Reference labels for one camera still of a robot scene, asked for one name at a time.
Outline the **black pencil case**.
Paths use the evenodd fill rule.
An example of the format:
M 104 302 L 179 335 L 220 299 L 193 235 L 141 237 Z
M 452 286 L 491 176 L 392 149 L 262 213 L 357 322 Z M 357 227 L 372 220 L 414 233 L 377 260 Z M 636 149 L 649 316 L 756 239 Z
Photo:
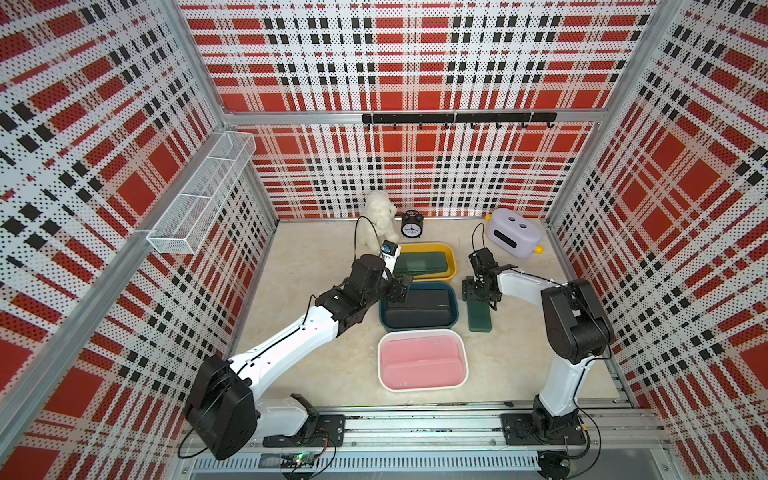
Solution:
M 450 308 L 392 308 L 382 313 L 382 324 L 394 330 L 449 328 L 455 324 Z
M 449 309 L 452 306 L 452 297 L 443 289 L 417 289 L 410 290 L 403 303 L 387 303 L 388 309 L 406 310 L 440 310 Z

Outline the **green pencil case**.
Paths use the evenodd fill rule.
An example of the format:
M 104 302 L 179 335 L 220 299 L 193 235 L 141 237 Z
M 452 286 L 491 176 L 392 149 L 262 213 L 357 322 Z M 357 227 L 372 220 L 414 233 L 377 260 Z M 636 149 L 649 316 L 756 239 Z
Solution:
M 471 332 L 490 333 L 492 331 L 491 309 L 482 300 L 467 301 L 468 329 Z
M 394 274 L 396 276 L 410 275 L 429 276 L 443 274 L 449 270 L 448 260 L 441 251 L 418 251 L 401 253 Z

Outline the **pink pencil case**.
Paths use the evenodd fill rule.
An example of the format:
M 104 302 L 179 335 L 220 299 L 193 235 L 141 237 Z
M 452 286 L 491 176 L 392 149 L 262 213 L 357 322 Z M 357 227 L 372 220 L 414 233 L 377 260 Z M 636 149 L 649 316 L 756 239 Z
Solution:
M 380 347 L 381 371 L 392 364 L 449 359 L 465 363 L 461 343 L 447 333 L 391 337 Z
M 462 383 L 465 375 L 463 363 L 449 359 L 387 365 L 381 380 L 392 390 L 447 388 Z

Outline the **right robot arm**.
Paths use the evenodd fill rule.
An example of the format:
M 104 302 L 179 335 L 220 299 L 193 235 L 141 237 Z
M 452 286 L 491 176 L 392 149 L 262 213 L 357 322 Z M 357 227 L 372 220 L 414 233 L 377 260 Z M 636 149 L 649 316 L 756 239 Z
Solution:
M 548 378 L 534 398 L 533 432 L 552 438 L 578 420 L 577 399 L 593 364 L 615 340 L 615 333 L 592 284 L 566 283 L 499 264 L 484 247 L 468 256 L 473 275 L 463 281 L 465 300 L 485 302 L 495 310 L 504 296 L 541 308 L 545 333 L 554 352 Z

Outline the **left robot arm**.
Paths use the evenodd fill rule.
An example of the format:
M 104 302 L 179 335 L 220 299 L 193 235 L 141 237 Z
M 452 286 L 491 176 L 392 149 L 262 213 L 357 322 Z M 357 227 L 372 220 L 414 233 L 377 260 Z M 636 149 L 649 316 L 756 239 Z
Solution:
M 308 302 L 305 313 L 270 339 L 229 359 L 206 358 L 196 372 L 183 414 L 217 460 L 238 453 L 252 438 L 286 437 L 308 444 L 319 434 L 319 414 L 301 395 L 266 399 L 266 390 L 317 348 L 359 324 L 377 302 L 402 302 L 412 283 L 397 279 L 400 248 L 387 242 L 364 254 L 350 275 Z

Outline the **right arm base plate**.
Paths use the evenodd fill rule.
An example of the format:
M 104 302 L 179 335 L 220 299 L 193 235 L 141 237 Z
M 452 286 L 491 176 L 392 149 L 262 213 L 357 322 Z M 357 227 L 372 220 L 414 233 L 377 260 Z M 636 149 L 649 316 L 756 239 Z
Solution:
M 500 419 L 507 445 L 585 446 L 588 443 L 575 412 L 551 417 L 541 410 L 503 414 Z

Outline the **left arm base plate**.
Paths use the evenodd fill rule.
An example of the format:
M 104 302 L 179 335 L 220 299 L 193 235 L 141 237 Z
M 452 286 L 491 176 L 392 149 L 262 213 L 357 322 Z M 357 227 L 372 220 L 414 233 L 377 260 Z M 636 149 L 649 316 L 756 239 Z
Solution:
M 318 415 L 310 417 L 297 434 L 265 437 L 262 445 L 265 448 L 323 447 L 329 439 L 329 446 L 340 447 L 344 442 L 345 426 L 344 415 Z

